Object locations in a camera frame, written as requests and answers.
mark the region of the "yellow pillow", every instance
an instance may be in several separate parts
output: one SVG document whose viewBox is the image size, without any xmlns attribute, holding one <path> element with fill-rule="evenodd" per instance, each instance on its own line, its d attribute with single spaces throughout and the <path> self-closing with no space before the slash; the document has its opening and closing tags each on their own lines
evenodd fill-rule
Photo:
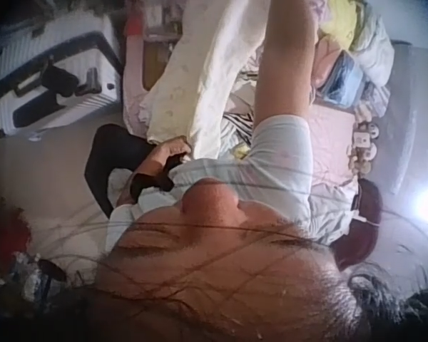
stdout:
<svg viewBox="0 0 428 342">
<path fill-rule="evenodd" d="M 328 0 L 332 20 L 323 23 L 320 29 L 335 37 L 339 45 L 348 50 L 352 45 L 357 26 L 357 6 L 350 0 Z"/>
</svg>

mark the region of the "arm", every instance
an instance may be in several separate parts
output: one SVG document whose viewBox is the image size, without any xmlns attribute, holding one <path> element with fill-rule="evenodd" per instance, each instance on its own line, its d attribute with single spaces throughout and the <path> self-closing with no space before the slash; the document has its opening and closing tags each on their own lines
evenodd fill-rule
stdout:
<svg viewBox="0 0 428 342">
<path fill-rule="evenodd" d="M 184 155 L 191 151 L 185 137 L 177 137 L 163 142 L 153 149 L 150 155 L 141 163 L 135 172 L 128 178 L 125 187 L 116 203 L 117 207 L 125 204 L 136 204 L 130 195 L 130 186 L 136 174 L 149 175 L 156 177 L 165 169 L 169 157 L 174 155 Z"/>
<path fill-rule="evenodd" d="M 255 95 L 255 127 L 275 115 L 305 117 L 315 25 L 307 0 L 271 0 Z"/>
</svg>

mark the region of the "blue item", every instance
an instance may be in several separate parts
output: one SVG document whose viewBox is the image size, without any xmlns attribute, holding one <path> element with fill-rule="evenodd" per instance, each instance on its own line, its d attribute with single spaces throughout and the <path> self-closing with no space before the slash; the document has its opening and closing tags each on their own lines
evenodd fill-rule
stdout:
<svg viewBox="0 0 428 342">
<path fill-rule="evenodd" d="M 365 80 L 360 66 L 343 51 L 319 92 L 324 101 L 341 108 L 350 108 L 359 102 L 365 89 Z"/>
</svg>

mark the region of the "black pants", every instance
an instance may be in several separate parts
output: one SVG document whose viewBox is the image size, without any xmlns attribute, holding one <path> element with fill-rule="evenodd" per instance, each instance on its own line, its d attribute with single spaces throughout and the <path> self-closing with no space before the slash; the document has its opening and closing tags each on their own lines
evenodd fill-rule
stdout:
<svg viewBox="0 0 428 342">
<path fill-rule="evenodd" d="M 135 171 L 147 158 L 155 145 L 131 135 L 118 125 L 107 124 L 97 129 L 88 156 L 84 177 L 92 195 L 106 214 L 111 216 L 113 205 L 108 198 L 108 179 L 114 169 Z M 179 157 L 168 160 L 165 170 L 180 164 Z"/>
</svg>

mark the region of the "sleeve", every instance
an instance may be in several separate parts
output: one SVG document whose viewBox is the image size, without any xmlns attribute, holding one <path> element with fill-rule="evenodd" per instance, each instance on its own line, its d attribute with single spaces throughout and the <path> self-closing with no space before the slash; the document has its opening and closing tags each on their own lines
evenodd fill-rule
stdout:
<svg viewBox="0 0 428 342">
<path fill-rule="evenodd" d="M 295 221 L 310 223 L 308 198 L 312 186 L 312 146 L 307 121 L 277 115 L 261 122 L 253 134 L 246 182 L 259 185 L 250 196 Z"/>
<path fill-rule="evenodd" d="M 105 252 L 113 250 L 122 234 L 135 222 L 133 205 L 125 204 L 117 207 L 111 213 L 106 232 Z"/>
</svg>

